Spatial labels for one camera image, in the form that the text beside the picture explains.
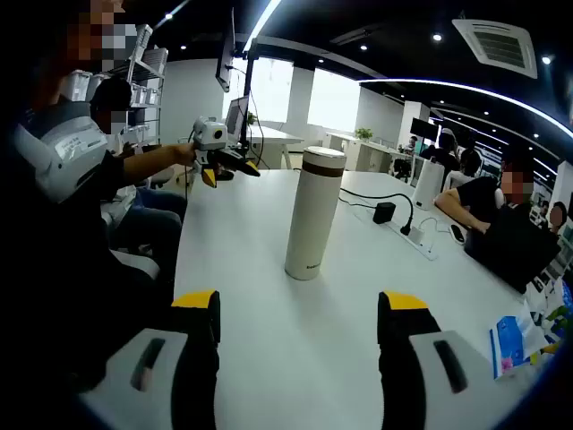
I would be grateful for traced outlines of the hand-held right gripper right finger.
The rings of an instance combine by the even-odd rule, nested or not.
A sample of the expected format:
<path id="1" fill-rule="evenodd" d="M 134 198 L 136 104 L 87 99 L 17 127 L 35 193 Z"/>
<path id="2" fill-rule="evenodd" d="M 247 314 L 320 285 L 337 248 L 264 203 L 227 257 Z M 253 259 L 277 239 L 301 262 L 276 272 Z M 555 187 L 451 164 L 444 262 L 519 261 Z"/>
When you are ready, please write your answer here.
<path id="1" fill-rule="evenodd" d="M 377 338 L 384 429 L 493 429 L 533 385 L 530 372 L 495 379 L 492 362 L 411 295 L 380 292 Z"/>

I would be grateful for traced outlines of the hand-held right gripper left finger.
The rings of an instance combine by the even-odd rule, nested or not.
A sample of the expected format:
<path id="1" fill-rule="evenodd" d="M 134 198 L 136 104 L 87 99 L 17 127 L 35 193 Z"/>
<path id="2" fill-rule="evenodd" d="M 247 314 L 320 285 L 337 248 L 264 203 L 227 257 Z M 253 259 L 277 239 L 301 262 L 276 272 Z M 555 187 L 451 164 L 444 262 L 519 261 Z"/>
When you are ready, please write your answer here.
<path id="1" fill-rule="evenodd" d="M 213 429 L 219 342 L 218 291 L 182 295 L 108 359 L 82 403 L 106 429 Z"/>

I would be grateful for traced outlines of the person's left hand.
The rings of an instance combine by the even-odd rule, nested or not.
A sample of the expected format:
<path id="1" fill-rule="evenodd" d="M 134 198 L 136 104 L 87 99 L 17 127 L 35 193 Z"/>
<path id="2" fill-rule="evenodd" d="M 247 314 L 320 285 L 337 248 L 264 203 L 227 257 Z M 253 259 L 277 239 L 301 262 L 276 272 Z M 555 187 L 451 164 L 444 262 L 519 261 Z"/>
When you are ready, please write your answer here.
<path id="1" fill-rule="evenodd" d="M 192 142 L 178 143 L 173 146 L 173 160 L 175 164 L 190 167 L 197 158 Z"/>

